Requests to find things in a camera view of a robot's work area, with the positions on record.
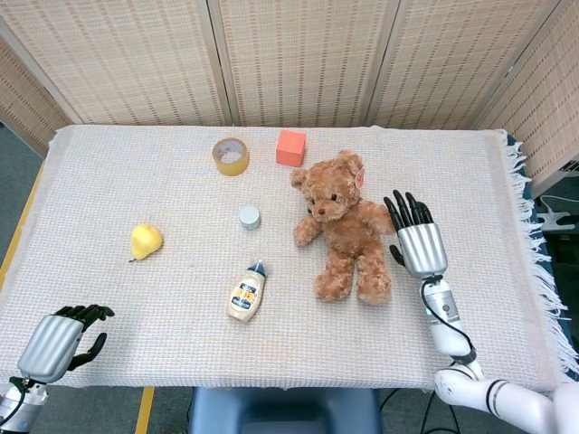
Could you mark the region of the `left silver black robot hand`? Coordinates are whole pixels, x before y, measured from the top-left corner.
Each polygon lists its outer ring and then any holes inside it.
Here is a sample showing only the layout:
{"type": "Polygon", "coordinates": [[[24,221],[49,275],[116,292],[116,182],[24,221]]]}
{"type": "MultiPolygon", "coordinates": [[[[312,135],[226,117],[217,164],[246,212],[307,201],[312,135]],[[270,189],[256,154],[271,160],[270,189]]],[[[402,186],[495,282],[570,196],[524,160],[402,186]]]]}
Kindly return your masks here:
{"type": "Polygon", "coordinates": [[[20,374],[27,380],[49,384],[91,363],[103,349],[108,334],[100,333],[85,353],[76,354],[81,339],[94,323],[114,315],[110,307],[92,304],[61,307],[45,316],[20,356],[17,363],[20,374]]]}

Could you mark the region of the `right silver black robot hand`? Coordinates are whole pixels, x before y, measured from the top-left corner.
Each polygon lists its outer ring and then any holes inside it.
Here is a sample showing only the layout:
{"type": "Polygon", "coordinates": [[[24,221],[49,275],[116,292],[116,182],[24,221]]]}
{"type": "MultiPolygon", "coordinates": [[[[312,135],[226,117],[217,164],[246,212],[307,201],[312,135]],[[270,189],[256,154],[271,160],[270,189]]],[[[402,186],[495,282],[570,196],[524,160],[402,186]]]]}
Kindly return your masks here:
{"type": "Polygon", "coordinates": [[[428,206],[410,192],[393,190],[394,198],[384,197],[399,246],[390,246],[395,261],[411,276],[423,280],[442,276],[448,268],[441,232],[428,206]]]}

